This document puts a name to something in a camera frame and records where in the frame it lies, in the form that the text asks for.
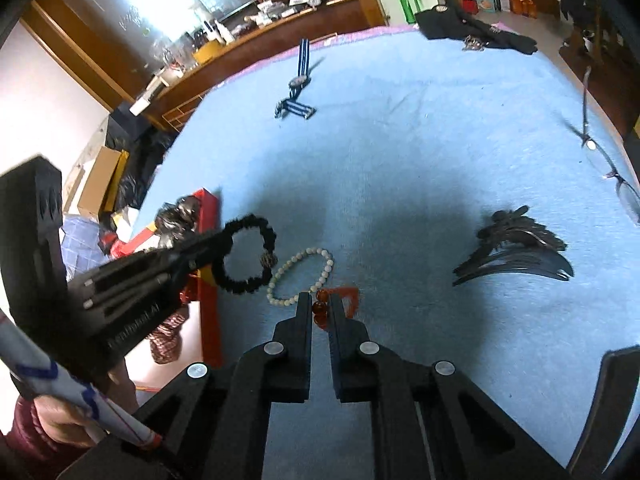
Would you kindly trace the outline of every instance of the eyeglasses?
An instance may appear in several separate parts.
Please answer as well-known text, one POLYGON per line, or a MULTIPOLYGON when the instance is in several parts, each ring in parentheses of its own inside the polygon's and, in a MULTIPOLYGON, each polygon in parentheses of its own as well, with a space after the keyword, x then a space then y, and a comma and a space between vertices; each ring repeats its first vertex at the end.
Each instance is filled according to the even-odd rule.
POLYGON ((588 66, 584 73, 584 80, 582 82, 582 151, 585 157, 591 163, 591 165, 598 171, 602 178, 615 178, 618 183, 616 184, 616 194, 620 199, 620 203, 623 205, 629 218, 632 219, 634 224, 640 225, 640 195, 618 172, 618 168, 613 164, 613 161, 602 149, 602 147, 589 135, 589 121, 587 119, 587 87, 589 84, 589 76, 591 74, 591 67, 588 66))

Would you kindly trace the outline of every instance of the hand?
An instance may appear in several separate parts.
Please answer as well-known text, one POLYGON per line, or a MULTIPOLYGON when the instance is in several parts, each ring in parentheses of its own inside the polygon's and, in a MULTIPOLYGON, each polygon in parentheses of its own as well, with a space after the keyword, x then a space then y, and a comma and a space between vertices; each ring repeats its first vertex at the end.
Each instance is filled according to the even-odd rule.
MULTIPOLYGON (((105 395, 126 412, 138 408, 136 387, 129 379, 124 361, 108 373, 109 383, 105 395)), ((95 425, 81 410, 65 400, 51 396, 40 396, 34 401, 42 429, 54 441, 76 447, 91 447, 95 443, 86 432, 86 427, 95 425)))

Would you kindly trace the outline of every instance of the light blue blanket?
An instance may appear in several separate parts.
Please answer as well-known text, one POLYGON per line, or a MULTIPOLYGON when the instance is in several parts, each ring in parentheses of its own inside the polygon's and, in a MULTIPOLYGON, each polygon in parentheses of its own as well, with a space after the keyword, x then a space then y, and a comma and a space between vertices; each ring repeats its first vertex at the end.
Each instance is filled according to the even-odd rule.
MULTIPOLYGON (((223 84, 172 147, 137 225, 205 187, 221 193, 223 222, 265 216, 281 262, 327 248, 329 284, 360 288, 358 318, 373 340, 408 360, 454 362, 565 465, 603 353, 639 340, 640 231, 615 182, 583 157, 572 131, 581 95, 552 63, 461 47, 405 32, 313 50, 299 98, 318 109, 308 121, 273 117, 297 56, 223 84), (523 204, 568 244, 574 279, 499 274, 452 288, 476 230, 523 204)), ((259 271, 261 245, 257 234, 238 237, 233 276, 259 271)), ((321 266, 318 256, 293 267, 276 295, 308 288, 321 266)), ((293 315, 264 294, 222 294, 229 362, 293 315)), ((274 406, 263 478, 364 480, 372 468, 368 409, 335 400, 327 336, 314 327, 311 398, 274 406)))

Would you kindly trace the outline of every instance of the red sleeve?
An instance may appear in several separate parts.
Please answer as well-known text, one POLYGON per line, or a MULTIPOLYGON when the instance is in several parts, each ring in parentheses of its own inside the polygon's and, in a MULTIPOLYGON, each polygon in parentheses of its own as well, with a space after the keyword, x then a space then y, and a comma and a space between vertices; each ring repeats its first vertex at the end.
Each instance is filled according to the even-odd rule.
POLYGON ((53 441, 42 429, 33 401, 22 397, 15 403, 14 425, 5 440, 34 480, 54 480, 86 452, 53 441))

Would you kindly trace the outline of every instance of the watch face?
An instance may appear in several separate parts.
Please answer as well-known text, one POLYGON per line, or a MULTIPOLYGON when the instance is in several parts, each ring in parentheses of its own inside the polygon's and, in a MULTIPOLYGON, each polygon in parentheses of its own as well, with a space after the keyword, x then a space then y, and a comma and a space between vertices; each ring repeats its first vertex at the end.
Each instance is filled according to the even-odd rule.
POLYGON ((307 79, 306 75, 299 75, 289 81, 289 88, 302 88, 307 79))

